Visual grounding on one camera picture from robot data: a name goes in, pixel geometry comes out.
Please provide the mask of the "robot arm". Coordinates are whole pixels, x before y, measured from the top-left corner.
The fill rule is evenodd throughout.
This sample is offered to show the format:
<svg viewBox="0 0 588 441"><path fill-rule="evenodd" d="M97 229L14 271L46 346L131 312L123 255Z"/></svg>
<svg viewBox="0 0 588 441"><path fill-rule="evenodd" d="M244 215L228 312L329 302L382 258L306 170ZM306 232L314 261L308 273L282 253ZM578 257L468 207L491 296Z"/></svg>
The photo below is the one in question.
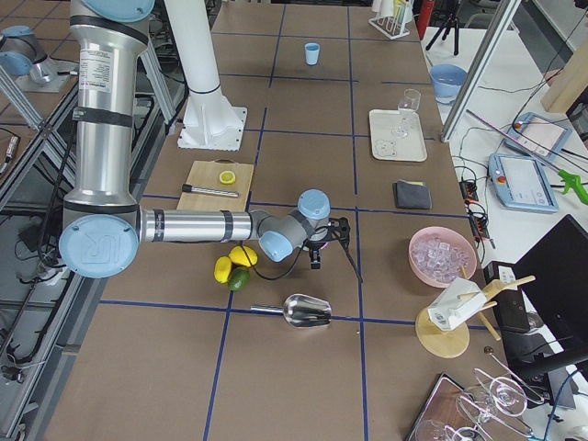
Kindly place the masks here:
<svg viewBox="0 0 588 441"><path fill-rule="evenodd" d="M189 98L180 146L235 151L246 111L223 95L200 1L165 5L184 69ZM142 242L256 240L273 261L324 241L330 202L320 190L304 192L285 217L262 210L143 209L130 193L130 153L136 64L149 44L151 1L74 1L70 27L80 45L76 177L64 200L59 251L83 277L104 278L126 269Z"/></svg>

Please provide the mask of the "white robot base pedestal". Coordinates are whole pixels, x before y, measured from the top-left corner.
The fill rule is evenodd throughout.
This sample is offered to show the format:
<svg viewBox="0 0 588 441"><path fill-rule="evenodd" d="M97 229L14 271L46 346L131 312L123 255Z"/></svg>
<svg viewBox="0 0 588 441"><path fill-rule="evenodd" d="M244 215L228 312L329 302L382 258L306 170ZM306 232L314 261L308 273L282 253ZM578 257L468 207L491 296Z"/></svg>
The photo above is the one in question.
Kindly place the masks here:
<svg viewBox="0 0 588 441"><path fill-rule="evenodd" d="M232 106L221 90L205 3L170 0L165 8L189 92L178 146L238 151L247 109Z"/></svg>

